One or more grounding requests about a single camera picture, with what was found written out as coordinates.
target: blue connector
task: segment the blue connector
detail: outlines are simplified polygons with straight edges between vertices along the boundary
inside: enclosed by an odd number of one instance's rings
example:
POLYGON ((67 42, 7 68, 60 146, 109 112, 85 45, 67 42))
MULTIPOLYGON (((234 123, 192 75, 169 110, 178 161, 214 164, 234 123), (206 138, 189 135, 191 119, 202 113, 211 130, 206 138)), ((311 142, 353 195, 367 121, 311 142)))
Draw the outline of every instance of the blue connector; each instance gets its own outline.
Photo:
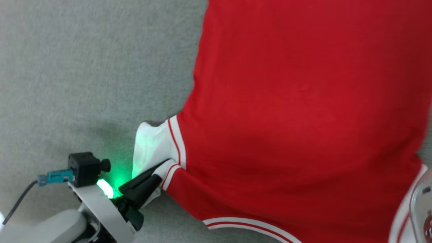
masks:
POLYGON ((48 172, 46 175, 38 175, 39 186, 45 186, 52 183, 64 183, 73 181, 73 171, 71 169, 63 169, 48 172))

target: black cable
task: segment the black cable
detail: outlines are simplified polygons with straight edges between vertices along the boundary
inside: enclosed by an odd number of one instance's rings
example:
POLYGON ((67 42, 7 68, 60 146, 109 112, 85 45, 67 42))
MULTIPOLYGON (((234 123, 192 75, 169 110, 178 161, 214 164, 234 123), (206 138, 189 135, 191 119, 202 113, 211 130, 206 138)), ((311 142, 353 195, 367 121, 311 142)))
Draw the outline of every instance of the black cable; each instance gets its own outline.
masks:
POLYGON ((24 199, 25 195, 27 195, 27 193, 30 191, 30 189, 32 189, 32 187, 34 185, 36 185, 38 183, 38 180, 33 181, 26 189, 25 191, 21 194, 21 196, 19 197, 18 201, 16 201, 15 206, 13 206, 12 210, 10 211, 10 213, 6 216, 5 220, 3 221, 3 225, 6 225, 7 222, 9 221, 9 219, 12 217, 13 213, 15 213, 16 209, 18 208, 19 204, 22 202, 22 200, 24 199))

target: red stripe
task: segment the red stripe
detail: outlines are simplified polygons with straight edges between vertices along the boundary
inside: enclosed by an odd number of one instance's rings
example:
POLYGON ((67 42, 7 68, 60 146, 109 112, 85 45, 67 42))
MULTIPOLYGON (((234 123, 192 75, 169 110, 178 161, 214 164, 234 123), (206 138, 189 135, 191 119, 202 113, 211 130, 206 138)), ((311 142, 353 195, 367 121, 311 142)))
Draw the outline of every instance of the red stripe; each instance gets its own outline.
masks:
POLYGON ((290 243, 293 243, 292 241, 290 241, 290 240, 287 239, 285 236, 283 236, 283 235, 281 235, 281 234, 279 234, 279 233, 276 233, 276 232, 274 232, 274 231, 272 231, 272 230, 269 230, 269 229, 267 229, 267 228, 263 228, 263 227, 261 227, 261 226, 257 226, 257 225, 253 225, 253 224, 246 224, 246 223, 239 223, 239 222, 217 222, 217 223, 208 224, 207 227, 215 226, 215 225, 220 225, 220 224, 236 224, 236 225, 249 226, 249 227, 252 227, 252 228, 256 228, 256 229, 260 229, 260 230, 267 231, 267 232, 269 232, 269 233, 272 233, 272 234, 274 234, 274 235, 279 236, 280 238, 282 238, 282 239, 284 239, 284 240, 286 240, 286 241, 288 241, 288 242, 290 242, 290 243))
POLYGON ((399 234, 397 235, 397 243, 400 243, 400 240, 402 239, 402 234, 403 234, 403 231, 404 231, 404 229, 405 229, 405 227, 407 226, 407 223, 408 223, 408 220, 410 219, 410 214, 408 213, 406 216, 405 216, 405 219, 403 220, 403 224, 402 224, 402 226, 400 227, 400 230, 399 230, 399 234))
POLYGON ((170 173, 171 169, 172 169, 174 166, 176 166, 176 164, 171 165, 171 167, 170 167, 169 170, 168 170, 168 173, 166 173, 166 177, 165 177, 165 180, 163 180, 163 183, 162 183, 161 188, 163 188, 163 186, 165 185, 166 179, 168 178, 169 173, 170 173))
POLYGON ((178 149, 177 141, 175 140, 174 133, 172 132, 171 119, 168 119, 168 126, 169 126, 169 132, 171 133, 171 137, 174 140, 175 147, 177 148, 178 164, 180 165, 180 161, 181 161, 181 159, 180 159, 180 149, 178 149))

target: gray fabric surface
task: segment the gray fabric surface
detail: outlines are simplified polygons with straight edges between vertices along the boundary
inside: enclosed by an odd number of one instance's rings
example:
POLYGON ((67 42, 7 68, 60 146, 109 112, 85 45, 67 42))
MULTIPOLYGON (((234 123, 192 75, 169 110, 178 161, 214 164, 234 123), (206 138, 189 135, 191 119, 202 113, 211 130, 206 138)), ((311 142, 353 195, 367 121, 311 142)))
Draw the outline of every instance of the gray fabric surface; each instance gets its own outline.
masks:
MULTIPOLYGON (((0 0, 0 211, 35 175, 63 169, 69 153, 108 157, 110 179, 127 180, 138 125, 175 114, 192 88, 205 7, 205 0, 0 0)), ((77 206, 65 185, 33 189, 11 224, 34 225, 77 206)), ((143 212, 137 242, 276 242, 207 230, 166 195, 143 212)))

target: glowing led light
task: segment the glowing led light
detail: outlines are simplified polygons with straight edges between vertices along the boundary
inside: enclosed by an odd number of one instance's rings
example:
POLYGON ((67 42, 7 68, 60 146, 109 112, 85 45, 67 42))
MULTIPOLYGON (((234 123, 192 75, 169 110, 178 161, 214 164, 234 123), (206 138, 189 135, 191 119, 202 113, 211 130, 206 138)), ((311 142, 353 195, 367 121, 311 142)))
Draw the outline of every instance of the glowing led light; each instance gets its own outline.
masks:
POLYGON ((113 188, 104 179, 98 180, 98 182, 96 184, 102 189, 102 191, 104 191, 105 195, 109 199, 111 199, 111 198, 114 197, 114 190, 113 190, 113 188))

